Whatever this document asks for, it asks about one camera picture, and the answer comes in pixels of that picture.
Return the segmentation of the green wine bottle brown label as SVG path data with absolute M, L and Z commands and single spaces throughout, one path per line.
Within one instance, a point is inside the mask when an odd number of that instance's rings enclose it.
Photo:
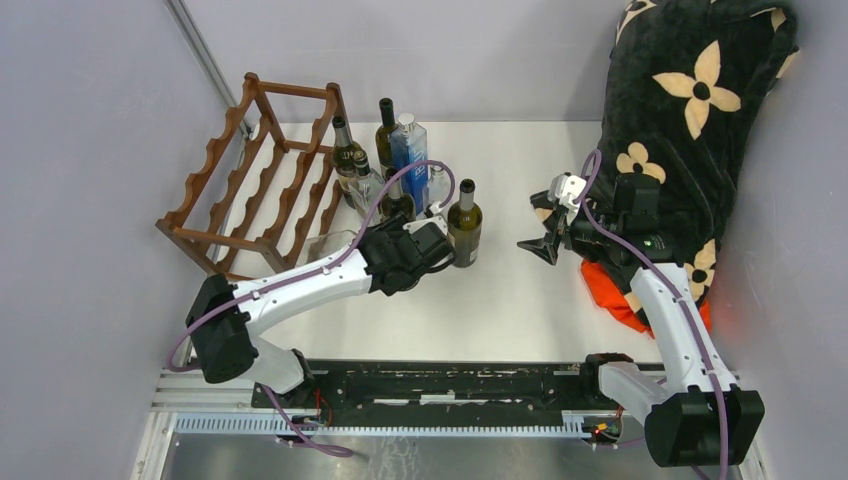
M 397 169 L 394 167 L 388 168 L 385 172 L 386 185 L 389 189 L 379 204 L 381 219 L 389 220 L 400 215 L 405 222 L 412 222 L 416 219 L 414 199 L 403 190 L 401 179 L 391 182 L 396 173 Z

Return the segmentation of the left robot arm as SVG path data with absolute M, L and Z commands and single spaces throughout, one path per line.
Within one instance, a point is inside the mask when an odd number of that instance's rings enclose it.
M 208 277 L 186 319 L 196 367 L 208 384 L 246 379 L 263 384 L 290 407 L 314 394 L 303 354 L 262 335 L 298 314 L 348 297 L 408 291 L 451 265 L 455 250 L 441 217 L 407 223 L 397 217 L 371 226 L 348 246 L 301 267 L 231 283 Z

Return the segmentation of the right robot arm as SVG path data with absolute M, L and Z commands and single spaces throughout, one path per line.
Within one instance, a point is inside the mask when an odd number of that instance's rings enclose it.
M 630 412 L 660 467 L 739 465 L 765 406 L 758 392 L 739 387 L 709 337 L 686 270 L 674 260 L 674 243 L 659 231 L 660 188 L 654 177 L 625 174 L 614 187 L 612 207 L 593 209 L 588 182 L 559 175 L 530 198 L 548 214 L 545 236 L 518 245 L 550 265 L 561 248 L 601 247 L 623 269 L 648 319 L 665 382 L 658 384 L 621 355 L 606 355 L 577 382 L 585 405 L 602 408 L 613 400 Z

